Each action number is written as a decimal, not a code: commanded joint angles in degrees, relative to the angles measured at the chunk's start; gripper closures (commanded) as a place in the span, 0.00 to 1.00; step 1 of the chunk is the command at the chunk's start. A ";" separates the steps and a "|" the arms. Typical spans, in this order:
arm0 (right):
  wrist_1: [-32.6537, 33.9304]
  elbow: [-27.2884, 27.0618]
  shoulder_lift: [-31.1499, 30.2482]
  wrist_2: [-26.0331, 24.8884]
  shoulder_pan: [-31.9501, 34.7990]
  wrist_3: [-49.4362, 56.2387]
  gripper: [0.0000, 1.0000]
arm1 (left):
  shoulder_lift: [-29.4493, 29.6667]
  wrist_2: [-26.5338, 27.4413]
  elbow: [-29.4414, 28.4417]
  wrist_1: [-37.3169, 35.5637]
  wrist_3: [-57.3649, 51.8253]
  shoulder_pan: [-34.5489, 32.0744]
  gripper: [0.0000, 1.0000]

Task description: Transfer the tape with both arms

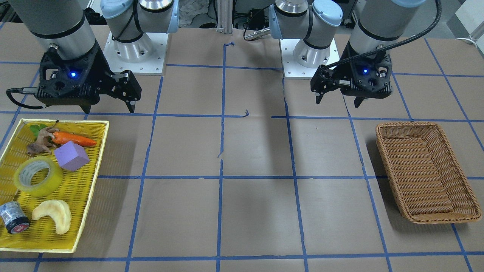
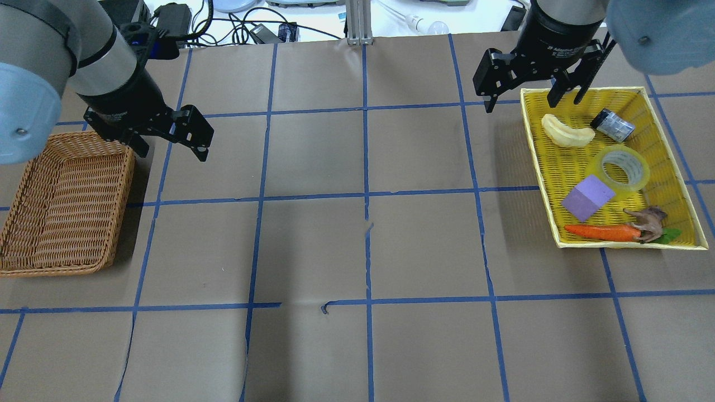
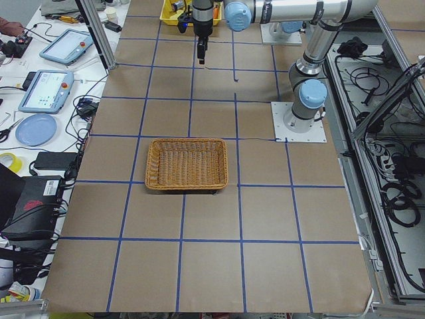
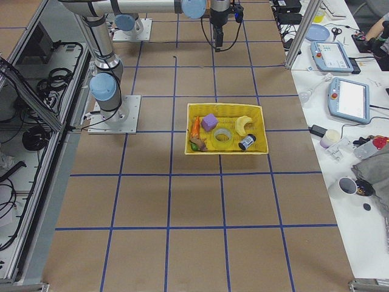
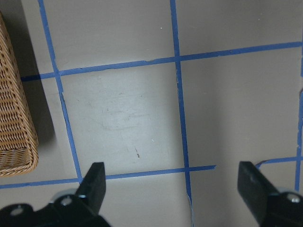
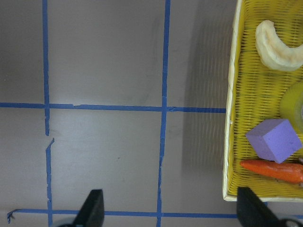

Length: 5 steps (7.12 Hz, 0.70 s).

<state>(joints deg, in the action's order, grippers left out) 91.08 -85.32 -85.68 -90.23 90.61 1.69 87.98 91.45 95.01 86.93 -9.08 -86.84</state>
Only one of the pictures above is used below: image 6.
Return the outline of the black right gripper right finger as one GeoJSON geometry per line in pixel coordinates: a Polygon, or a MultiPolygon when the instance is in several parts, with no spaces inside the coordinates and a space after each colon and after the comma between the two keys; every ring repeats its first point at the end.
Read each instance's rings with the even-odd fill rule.
{"type": "Polygon", "coordinates": [[[237,190],[237,218],[242,227],[278,227],[279,219],[249,187],[237,190]]]}

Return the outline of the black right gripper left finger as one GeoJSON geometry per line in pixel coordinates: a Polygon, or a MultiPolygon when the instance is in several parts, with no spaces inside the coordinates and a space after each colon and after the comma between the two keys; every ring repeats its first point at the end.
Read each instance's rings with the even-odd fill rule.
{"type": "Polygon", "coordinates": [[[102,189],[91,190],[84,201],[72,227],[101,227],[105,219],[102,189]]]}

